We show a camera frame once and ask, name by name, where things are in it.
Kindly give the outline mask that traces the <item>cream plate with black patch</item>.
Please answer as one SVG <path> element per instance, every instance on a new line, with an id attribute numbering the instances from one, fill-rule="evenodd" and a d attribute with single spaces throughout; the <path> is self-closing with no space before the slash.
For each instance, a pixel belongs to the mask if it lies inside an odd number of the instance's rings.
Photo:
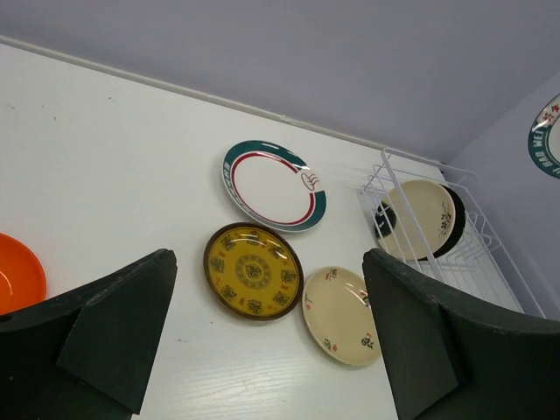
<path id="1" fill-rule="evenodd" d="M 415 179 L 401 183 L 374 213 L 381 249 L 404 261 L 425 261 L 449 238 L 455 222 L 452 196 L 439 183 Z"/>

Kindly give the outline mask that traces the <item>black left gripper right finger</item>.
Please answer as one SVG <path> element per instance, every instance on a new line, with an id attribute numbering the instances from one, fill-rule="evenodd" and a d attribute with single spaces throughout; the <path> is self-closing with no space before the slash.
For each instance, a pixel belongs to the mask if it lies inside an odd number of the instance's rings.
<path id="1" fill-rule="evenodd" d="M 400 419 L 557 419 L 559 324 L 373 248 L 362 269 Z"/>

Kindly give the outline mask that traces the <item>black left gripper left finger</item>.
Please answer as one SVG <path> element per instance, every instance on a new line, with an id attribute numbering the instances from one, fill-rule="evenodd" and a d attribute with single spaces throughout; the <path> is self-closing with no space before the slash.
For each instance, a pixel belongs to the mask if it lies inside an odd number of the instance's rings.
<path id="1" fill-rule="evenodd" d="M 1 317 L 3 419 L 130 419 L 140 413 L 177 276 L 159 249 Z"/>

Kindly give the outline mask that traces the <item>orange plate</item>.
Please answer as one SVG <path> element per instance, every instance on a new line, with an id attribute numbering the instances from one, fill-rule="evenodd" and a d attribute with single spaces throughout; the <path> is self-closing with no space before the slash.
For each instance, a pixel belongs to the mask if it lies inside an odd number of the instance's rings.
<path id="1" fill-rule="evenodd" d="M 21 241 L 1 234 L 1 314 L 18 311 L 46 299 L 46 274 Z"/>

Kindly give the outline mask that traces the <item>dark blue rimmed white plate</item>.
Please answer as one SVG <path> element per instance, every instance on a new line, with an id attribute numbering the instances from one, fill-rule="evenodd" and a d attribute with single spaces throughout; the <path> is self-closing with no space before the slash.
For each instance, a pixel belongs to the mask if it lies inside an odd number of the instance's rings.
<path id="1" fill-rule="evenodd" d="M 538 169 L 559 179 L 559 95 L 550 100 L 532 122 L 528 154 Z"/>

